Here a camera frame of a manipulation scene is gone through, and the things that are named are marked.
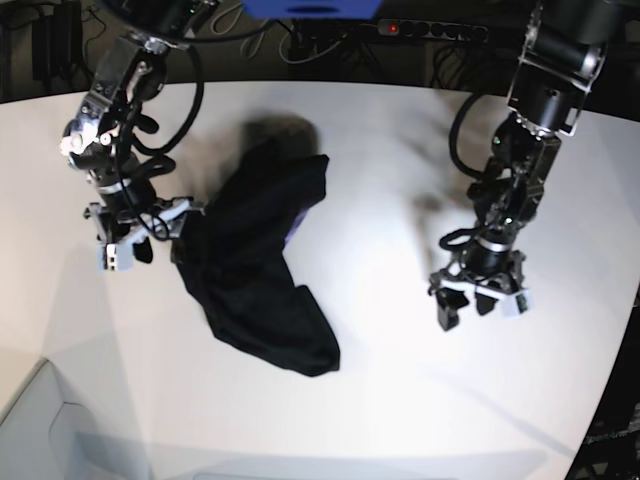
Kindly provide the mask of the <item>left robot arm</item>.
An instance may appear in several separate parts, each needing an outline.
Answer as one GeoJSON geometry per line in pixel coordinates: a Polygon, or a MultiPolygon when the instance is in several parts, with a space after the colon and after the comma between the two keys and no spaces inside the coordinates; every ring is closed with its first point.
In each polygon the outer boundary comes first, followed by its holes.
{"type": "Polygon", "coordinates": [[[450,253],[446,266],[429,276],[440,327],[459,323],[473,304],[479,315],[501,306],[506,317],[531,308],[524,285],[526,256],[515,247],[518,234],[537,214],[544,186],[561,147],[571,136],[599,77],[607,45],[636,1],[540,1],[532,11],[511,82],[508,117],[497,128],[482,170],[466,165],[458,152],[462,123],[482,98],[470,95],[448,138],[454,165],[472,178],[467,196],[475,212],[470,228],[439,241],[450,253]]]}

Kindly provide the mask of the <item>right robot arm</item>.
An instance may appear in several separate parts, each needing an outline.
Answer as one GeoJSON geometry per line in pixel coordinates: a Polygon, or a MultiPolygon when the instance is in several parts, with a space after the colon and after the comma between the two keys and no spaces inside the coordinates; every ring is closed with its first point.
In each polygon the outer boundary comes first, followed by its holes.
{"type": "Polygon", "coordinates": [[[176,168],[170,152],[193,125],[204,96],[203,65],[194,43],[216,1],[103,1],[124,23],[98,63],[91,86],[60,141],[61,154],[82,171],[100,200],[84,217],[97,231],[98,262],[106,271],[126,271],[153,259],[151,242],[177,240],[187,217],[204,207],[190,196],[160,198],[151,181],[176,168]],[[137,131],[155,134],[156,121],[143,114],[145,103],[162,90],[171,50],[189,56],[196,90],[187,118],[161,147],[145,147],[137,131]]]}

